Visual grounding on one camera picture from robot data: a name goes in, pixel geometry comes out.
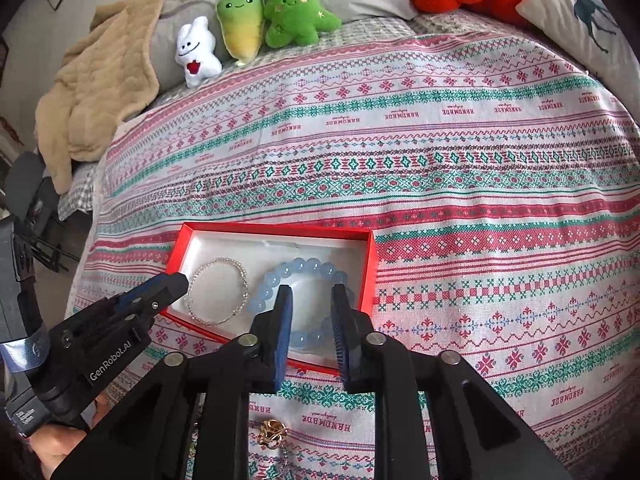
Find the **person's left hand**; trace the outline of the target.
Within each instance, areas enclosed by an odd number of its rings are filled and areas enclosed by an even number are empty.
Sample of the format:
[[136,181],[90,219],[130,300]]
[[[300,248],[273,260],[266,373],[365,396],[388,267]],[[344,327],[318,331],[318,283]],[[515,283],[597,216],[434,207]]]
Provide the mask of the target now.
[[43,478],[50,479],[53,471],[86,435],[84,430],[55,424],[44,425],[34,432],[28,443],[40,460]]

